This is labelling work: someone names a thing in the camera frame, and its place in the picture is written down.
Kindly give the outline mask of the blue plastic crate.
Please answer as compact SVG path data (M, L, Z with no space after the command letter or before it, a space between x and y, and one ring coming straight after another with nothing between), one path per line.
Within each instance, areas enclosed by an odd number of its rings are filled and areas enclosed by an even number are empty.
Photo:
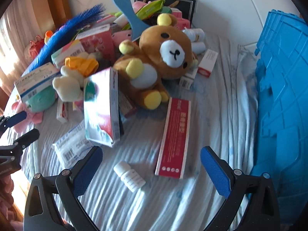
M282 223L307 204L307 24L272 10L258 40L257 139L252 175L269 173Z

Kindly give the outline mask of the pink floral box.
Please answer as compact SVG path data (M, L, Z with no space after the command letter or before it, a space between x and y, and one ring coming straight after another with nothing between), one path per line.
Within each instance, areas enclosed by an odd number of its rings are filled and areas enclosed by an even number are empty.
M115 50L109 24L81 32L77 34L76 40L81 42L87 53L101 52L104 59L112 64L115 62Z

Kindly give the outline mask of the black gift box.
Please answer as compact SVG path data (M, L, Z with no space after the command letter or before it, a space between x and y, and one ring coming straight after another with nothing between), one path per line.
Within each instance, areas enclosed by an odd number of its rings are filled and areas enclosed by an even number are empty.
M155 0L134 0L153 2ZM197 0L164 0L164 6L176 8L182 12L182 18L187 19L190 24L193 22L193 16L196 8Z

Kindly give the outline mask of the white blue medicine box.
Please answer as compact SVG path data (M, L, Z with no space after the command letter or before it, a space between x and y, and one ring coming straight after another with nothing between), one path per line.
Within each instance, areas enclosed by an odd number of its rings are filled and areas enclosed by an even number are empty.
M44 64L14 82L19 98L26 103L30 98L52 85L61 72L52 63Z

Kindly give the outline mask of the red bag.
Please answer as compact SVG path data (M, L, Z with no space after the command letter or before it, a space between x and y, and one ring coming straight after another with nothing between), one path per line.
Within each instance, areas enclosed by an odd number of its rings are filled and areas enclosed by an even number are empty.
M35 37L35 40L31 40L24 49L24 57L27 62L33 61L44 47L44 39L39 35Z

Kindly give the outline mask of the white pill bottle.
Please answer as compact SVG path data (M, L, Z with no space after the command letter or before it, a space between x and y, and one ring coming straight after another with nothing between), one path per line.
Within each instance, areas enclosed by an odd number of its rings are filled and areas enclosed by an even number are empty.
M135 192L141 189L146 181L125 161L121 161L114 166L114 171L126 187Z

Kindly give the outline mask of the blue paddle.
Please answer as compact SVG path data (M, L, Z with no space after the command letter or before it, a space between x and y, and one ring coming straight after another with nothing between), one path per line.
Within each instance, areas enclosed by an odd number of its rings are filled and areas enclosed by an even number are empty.
M141 34L150 26L140 20L134 13L131 5L131 0L113 0L119 10L126 16L131 25L131 41L136 41L141 37Z

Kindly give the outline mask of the white tissue packet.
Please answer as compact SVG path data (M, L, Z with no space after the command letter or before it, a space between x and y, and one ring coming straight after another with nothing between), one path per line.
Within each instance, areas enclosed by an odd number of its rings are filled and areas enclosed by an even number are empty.
M87 155L92 146L91 141L86 138L84 121L81 121L52 144L63 169L72 168Z

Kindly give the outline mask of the small white barcode box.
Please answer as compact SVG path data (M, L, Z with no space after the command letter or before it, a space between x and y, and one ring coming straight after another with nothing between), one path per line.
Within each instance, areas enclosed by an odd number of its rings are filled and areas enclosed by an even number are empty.
M182 76L179 81L179 86L186 90L190 90L191 86L194 83L197 70L198 68L192 68L184 76Z

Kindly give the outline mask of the white duck plush orange hat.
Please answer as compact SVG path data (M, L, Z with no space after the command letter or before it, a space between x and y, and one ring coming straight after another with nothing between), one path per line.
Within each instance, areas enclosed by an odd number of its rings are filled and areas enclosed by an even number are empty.
M61 75L52 81L53 89L63 102L81 101L84 98L84 80L96 73L100 57L99 52L81 52L77 56L66 57L60 69Z

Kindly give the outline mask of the colourful duck toy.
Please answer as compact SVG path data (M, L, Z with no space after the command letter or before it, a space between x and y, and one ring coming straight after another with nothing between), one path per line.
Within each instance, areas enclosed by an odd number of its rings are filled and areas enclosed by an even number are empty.
M45 45L48 43L49 39L52 37L53 35L53 31L52 30L48 30L46 33L45 33L45 37L44 37L44 43Z

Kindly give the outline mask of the blue feather duster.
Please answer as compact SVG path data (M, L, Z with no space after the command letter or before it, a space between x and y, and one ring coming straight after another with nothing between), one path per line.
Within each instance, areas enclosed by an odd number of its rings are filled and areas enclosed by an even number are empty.
M105 6L103 3L100 3L68 20L51 36L47 44L43 48L41 48L40 53L27 67L27 69L21 76L23 77L34 69L50 62L51 55L66 44L68 44L77 34L77 31L79 29L84 28L86 25L89 25L91 23L95 23L96 21L103 18L104 15Z

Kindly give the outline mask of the pink plush on bed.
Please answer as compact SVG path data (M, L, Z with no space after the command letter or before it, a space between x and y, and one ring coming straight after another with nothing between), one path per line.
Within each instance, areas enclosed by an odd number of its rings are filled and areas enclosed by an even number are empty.
M14 131L17 134L25 132L27 126L30 123L40 124L43 120L43 112L34 113L27 107L26 104L22 103L20 100L12 104L12 110L15 114L24 111L26 113L25 119L14 126Z

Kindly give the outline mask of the white bottle lower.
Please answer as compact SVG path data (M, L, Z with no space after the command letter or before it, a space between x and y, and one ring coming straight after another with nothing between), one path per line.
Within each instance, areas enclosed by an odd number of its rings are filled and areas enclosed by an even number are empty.
M204 53L206 51L206 46L204 42L192 42L191 43L192 46L192 51L196 54L196 55L200 55L202 53Z

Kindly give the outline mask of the brown bear plush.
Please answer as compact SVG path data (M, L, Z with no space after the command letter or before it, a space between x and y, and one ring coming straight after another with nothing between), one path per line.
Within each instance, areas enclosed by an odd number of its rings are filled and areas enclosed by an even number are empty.
M154 110L169 101L162 80L179 79L198 63L190 39L176 24L174 15L160 14L157 25L144 30L138 44L130 40L119 44L122 57L113 68L120 89L144 109Z

